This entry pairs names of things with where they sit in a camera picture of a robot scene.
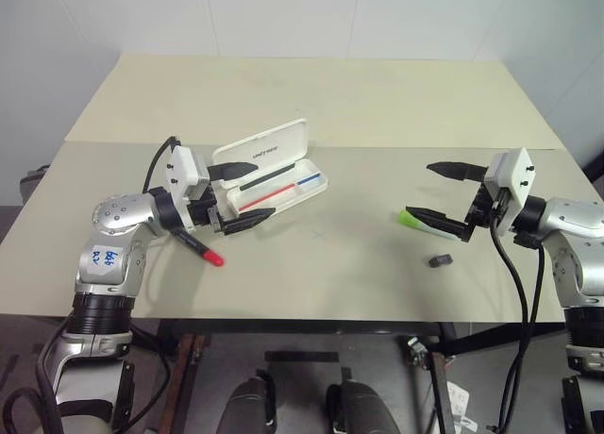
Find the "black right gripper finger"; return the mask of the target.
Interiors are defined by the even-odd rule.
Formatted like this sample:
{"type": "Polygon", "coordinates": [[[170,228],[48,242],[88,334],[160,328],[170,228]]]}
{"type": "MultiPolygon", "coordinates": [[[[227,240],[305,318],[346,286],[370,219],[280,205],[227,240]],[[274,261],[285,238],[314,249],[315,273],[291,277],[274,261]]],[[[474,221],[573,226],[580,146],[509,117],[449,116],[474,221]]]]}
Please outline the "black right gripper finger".
{"type": "Polygon", "coordinates": [[[404,225],[444,238],[468,242],[473,232],[466,231],[466,223],[449,219],[433,209],[406,207],[404,225]]]}
{"type": "Polygon", "coordinates": [[[487,167],[458,161],[433,162],[427,165],[427,169],[446,178],[475,182],[482,182],[488,170],[487,167]]]}

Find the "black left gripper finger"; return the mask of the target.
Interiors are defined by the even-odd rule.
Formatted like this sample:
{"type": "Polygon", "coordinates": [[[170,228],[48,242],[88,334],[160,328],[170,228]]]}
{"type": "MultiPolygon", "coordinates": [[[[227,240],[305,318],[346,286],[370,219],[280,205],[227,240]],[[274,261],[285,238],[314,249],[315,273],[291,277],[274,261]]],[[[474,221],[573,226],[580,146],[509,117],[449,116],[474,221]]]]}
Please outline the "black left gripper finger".
{"type": "Polygon", "coordinates": [[[224,235],[231,235],[264,222],[271,217],[276,210],[274,208],[252,209],[241,213],[237,218],[221,221],[221,232],[224,235]]]}
{"type": "Polygon", "coordinates": [[[210,181],[234,180],[255,172],[258,166],[249,162],[225,162],[208,167],[210,181]]]}

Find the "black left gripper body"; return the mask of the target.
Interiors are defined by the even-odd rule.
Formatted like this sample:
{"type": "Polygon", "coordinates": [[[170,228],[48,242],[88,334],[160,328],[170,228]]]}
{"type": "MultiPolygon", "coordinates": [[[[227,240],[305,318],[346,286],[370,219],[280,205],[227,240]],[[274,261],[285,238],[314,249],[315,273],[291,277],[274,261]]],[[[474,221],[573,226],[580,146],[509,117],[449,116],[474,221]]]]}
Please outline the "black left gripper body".
{"type": "Polygon", "coordinates": [[[218,199],[211,185],[187,206],[194,225],[209,225],[215,233],[223,233],[224,219],[218,208],[218,199]]]}

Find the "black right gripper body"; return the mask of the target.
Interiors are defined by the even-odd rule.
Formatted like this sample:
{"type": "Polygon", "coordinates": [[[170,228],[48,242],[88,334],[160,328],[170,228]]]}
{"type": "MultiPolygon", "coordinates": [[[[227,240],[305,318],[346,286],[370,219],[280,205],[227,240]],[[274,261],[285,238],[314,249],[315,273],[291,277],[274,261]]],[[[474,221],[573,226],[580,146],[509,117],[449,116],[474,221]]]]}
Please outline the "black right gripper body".
{"type": "Polygon", "coordinates": [[[490,194],[486,185],[481,183],[464,219],[466,231],[473,232],[477,227],[498,226],[507,207],[508,190],[506,188],[496,189],[495,194],[490,194]]]}

